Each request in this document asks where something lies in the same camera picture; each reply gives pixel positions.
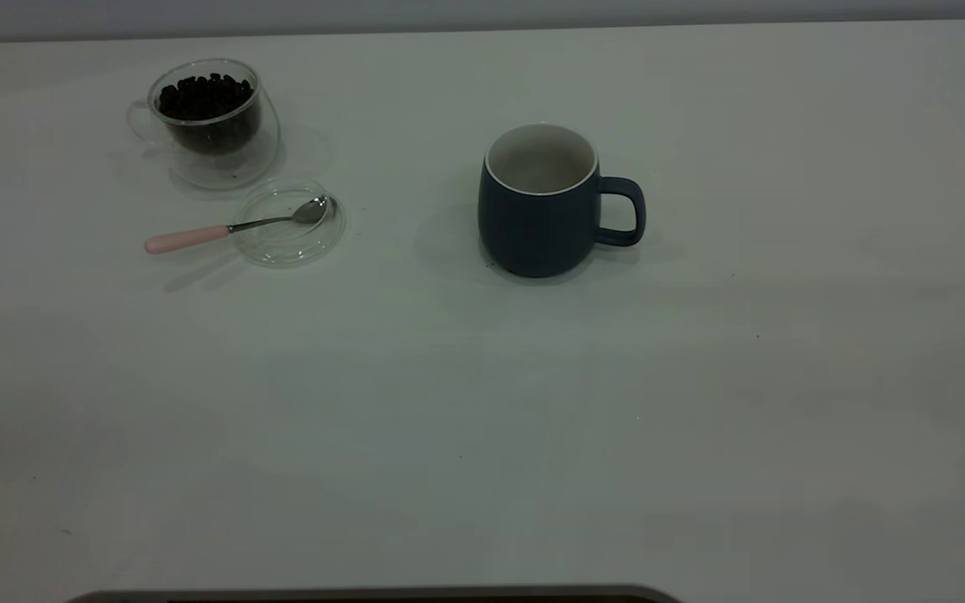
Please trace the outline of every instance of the glass cup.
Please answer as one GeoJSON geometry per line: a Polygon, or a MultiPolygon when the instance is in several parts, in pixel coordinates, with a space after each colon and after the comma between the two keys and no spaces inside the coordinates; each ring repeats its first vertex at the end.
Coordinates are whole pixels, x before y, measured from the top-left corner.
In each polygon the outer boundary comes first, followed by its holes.
{"type": "Polygon", "coordinates": [[[271,167],[281,137],[278,114],[260,76],[233,59],[203,59],[169,70],[151,85],[146,100],[129,106],[126,121],[141,140],[168,152],[169,167],[178,176],[201,188],[233,188],[257,179],[271,167]],[[211,119],[173,119],[158,110],[166,85],[213,73],[248,81],[252,96],[211,119]]]}

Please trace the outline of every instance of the spoon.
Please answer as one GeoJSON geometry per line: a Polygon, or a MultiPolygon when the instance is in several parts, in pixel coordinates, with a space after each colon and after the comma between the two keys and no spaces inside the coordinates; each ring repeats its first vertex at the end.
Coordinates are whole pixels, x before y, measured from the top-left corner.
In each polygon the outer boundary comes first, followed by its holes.
{"type": "Polygon", "coordinates": [[[181,230],[179,233],[154,236],[144,241],[144,250],[148,253],[175,251],[185,247],[192,247],[192,245],[207,243],[207,241],[210,240],[219,240],[219,238],[230,236],[230,234],[239,233],[241,230],[254,229],[256,226],[265,226],[275,222],[317,224],[322,220],[323,216],[326,216],[327,201],[326,195],[317,196],[298,207],[298,209],[292,213],[292,216],[267,218],[265,220],[244,222],[242,224],[207,226],[207,228],[204,229],[181,230]]]}

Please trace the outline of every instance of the dark blue mug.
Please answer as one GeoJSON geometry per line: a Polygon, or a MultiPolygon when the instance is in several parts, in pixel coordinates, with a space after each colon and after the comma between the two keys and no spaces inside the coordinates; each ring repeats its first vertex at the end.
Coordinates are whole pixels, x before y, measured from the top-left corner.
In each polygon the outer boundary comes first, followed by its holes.
{"type": "Polygon", "coordinates": [[[598,153],[579,133],[552,123],[505,132],[487,149],[479,180],[479,235],[506,271],[551,277],[585,259],[595,243],[629,247],[647,226],[639,184],[602,176],[598,153]],[[601,195],[627,196],[635,229],[600,226],[601,195]]]}

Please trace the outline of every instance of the table surface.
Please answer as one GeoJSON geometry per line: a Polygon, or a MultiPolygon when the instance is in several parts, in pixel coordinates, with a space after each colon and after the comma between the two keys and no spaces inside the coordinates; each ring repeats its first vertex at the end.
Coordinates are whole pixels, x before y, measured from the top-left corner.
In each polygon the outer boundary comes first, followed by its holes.
{"type": "Polygon", "coordinates": [[[965,600],[965,22],[0,45],[0,600],[598,583],[965,600]],[[344,202],[319,262],[142,251],[239,207],[123,119],[207,56],[344,202]],[[480,253],[537,120],[640,245],[480,253]]]}

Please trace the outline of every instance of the dark object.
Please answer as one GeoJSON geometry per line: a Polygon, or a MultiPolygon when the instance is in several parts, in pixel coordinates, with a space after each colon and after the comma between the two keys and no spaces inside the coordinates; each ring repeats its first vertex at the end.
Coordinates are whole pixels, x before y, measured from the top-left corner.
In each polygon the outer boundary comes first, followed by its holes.
{"type": "Polygon", "coordinates": [[[487,151],[478,222],[482,244],[506,271],[551,277],[582,262],[595,243],[639,243],[647,206],[639,184],[600,175],[585,138],[536,123],[506,132],[487,151]],[[634,230],[600,228],[602,193],[632,200],[634,230]]]}
{"type": "Polygon", "coordinates": [[[622,585],[268,591],[92,592],[69,603],[680,603],[649,588],[622,585]]]}
{"type": "Polygon", "coordinates": [[[226,154],[241,149],[260,129],[260,103],[257,91],[248,80],[237,81],[228,75],[212,73],[207,77],[185,77],[166,85],[158,95],[158,113],[181,121],[206,121],[233,114],[225,119],[200,125],[166,126],[173,138],[191,152],[226,154]]]}

